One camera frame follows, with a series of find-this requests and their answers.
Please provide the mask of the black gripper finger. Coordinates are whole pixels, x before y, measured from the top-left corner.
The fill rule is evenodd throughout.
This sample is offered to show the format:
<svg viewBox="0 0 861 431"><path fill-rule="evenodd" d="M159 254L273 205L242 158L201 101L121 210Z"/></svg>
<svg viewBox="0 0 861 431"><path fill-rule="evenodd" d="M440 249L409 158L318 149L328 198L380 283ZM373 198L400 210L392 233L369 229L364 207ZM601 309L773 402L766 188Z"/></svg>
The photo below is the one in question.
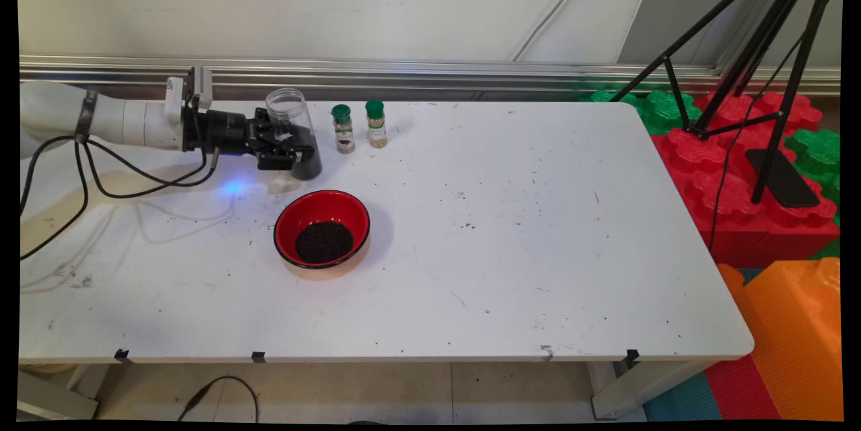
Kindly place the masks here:
<svg viewBox="0 0 861 431"><path fill-rule="evenodd" d="M319 148L313 131L299 130L292 139L260 139L258 169L277 171L318 171Z"/></svg>
<svg viewBox="0 0 861 431"><path fill-rule="evenodd" d="M289 110L256 108L254 134L258 139L292 139L299 136L299 126Z"/></svg>

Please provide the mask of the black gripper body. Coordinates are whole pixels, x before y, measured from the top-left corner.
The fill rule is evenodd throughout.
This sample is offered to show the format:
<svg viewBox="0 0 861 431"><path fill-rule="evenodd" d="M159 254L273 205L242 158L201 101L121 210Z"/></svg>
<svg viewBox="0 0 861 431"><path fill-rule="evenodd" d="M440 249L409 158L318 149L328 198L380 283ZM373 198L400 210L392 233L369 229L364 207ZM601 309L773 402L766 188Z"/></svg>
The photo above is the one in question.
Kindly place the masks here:
<svg viewBox="0 0 861 431"><path fill-rule="evenodd" d="M224 110L182 110L182 150L221 155L254 155L262 143L254 134L254 116Z"/></svg>

